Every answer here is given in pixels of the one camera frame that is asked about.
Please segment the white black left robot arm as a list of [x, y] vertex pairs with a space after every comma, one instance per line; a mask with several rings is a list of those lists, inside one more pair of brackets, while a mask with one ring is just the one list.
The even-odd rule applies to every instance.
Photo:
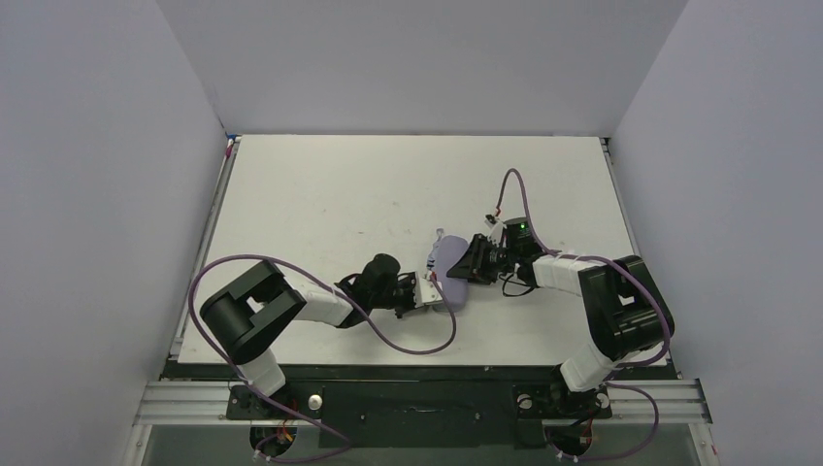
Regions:
[[209, 297], [198, 314], [242, 379], [272, 396], [286, 386], [272, 345], [292, 321], [348, 329], [374, 309], [401, 315], [418, 307], [418, 283], [415, 272], [402, 273], [399, 262], [384, 253], [329, 290], [259, 261]]

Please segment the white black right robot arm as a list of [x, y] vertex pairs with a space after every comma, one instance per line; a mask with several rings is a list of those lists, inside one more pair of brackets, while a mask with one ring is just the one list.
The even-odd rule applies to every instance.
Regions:
[[546, 249], [522, 216], [486, 218], [488, 231], [450, 251], [439, 249], [436, 265], [447, 277], [489, 285], [503, 275], [520, 280], [528, 291], [544, 288], [582, 301], [588, 335], [562, 364], [554, 367], [547, 389], [548, 407], [559, 416], [592, 408], [604, 384], [644, 351], [649, 363], [669, 350], [675, 323], [644, 261], [583, 256]]

